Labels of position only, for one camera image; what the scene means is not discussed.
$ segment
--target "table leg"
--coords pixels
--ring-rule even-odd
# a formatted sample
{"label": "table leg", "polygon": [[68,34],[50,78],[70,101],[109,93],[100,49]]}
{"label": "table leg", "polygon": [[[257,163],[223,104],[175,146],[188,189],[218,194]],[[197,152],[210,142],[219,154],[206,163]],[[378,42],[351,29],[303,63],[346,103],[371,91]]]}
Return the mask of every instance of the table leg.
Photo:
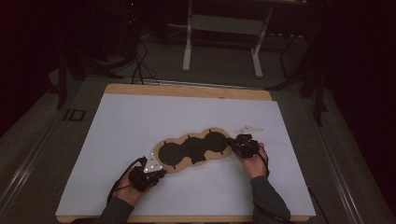
{"label": "table leg", "polygon": [[191,17],[192,17],[192,1],[189,0],[189,17],[187,18],[187,43],[186,49],[184,50],[184,60],[183,60],[183,72],[190,71],[190,61],[191,61]]}
{"label": "table leg", "polygon": [[253,60],[254,73],[256,74],[257,78],[262,78],[262,67],[260,66],[259,51],[260,48],[262,47],[262,41],[264,40],[265,32],[267,30],[272,12],[273,12],[273,8],[272,7],[268,8],[267,16],[265,18],[265,21],[262,23],[262,28],[259,33],[259,41],[256,45],[256,48],[251,50],[251,58]]}

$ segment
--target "motion capture marker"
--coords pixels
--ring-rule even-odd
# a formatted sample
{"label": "motion capture marker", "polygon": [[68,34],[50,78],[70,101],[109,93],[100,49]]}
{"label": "motion capture marker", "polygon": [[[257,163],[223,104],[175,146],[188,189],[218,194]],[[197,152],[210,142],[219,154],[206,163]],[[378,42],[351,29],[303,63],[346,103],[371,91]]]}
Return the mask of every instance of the motion capture marker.
{"label": "motion capture marker", "polygon": [[246,125],[245,127],[235,131],[235,133],[241,133],[241,134],[261,133],[261,132],[263,132],[263,129],[252,127],[252,126],[249,126],[249,125]]}
{"label": "motion capture marker", "polygon": [[144,173],[151,173],[154,171],[160,171],[162,169],[160,163],[157,161],[157,159],[154,156],[154,153],[151,153],[148,157],[148,162],[146,163],[145,166],[145,171]]}

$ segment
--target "metal stand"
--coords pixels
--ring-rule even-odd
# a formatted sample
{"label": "metal stand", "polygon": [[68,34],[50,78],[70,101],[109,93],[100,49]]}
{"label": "metal stand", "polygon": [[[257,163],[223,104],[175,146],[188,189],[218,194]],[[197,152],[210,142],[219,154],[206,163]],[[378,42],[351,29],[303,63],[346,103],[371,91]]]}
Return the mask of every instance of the metal stand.
{"label": "metal stand", "polygon": [[254,71],[257,78],[262,78],[262,67],[260,65],[259,51],[271,18],[273,8],[269,7],[264,21],[243,20],[224,17],[213,17],[192,14],[192,0],[189,1],[189,15],[187,19],[187,43],[184,50],[183,72],[190,71],[191,64],[191,32],[192,29],[215,32],[225,32],[244,35],[257,35],[259,40],[251,50]]}

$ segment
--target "wooden table edge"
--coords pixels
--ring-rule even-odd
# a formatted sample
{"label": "wooden table edge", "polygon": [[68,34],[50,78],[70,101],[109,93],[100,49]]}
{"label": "wooden table edge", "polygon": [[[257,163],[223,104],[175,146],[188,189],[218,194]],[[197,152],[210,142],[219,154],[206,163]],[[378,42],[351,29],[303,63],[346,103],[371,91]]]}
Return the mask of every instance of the wooden table edge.
{"label": "wooden table edge", "polygon": [[211,87],[151,86],[114,83],[107,85],[105,93],[272,101],[271,94],[268,91]]}
{"label": "wooden table edge", "polygon": [[[71,223],[79,218],[98,218],[98,217],[65,217],[57,216],[61,223]],[[290,221],[305,222],[310,217],[292,216]],[[205,223],[205,222],[251,222],[251,216],[247,217],[199,217],[199,216],[163,216],[163,217],[129,217],[128,223]]]}

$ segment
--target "gray sleeve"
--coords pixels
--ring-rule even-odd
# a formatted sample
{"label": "gray sleeve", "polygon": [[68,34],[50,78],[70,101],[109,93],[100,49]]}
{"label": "gray sleeve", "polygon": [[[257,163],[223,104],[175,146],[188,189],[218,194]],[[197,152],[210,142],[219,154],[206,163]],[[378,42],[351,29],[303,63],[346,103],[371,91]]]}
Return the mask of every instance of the gray sleeve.
{"label": "gray sleeve", "polygon": [[122,199],[113,197],[99,216],[92,224],[121,224],[128,220],[129,215],[134,211],[134,207]]}
{"label": "gray sleeve", "polygon": [[283,199],[275,191],[265,176],[257,176],[250,180],[255,204],[253,211],[253,223],[279,223],[271,217],[265,215],[260,208],[272,214],[290,220],[290,211]]}

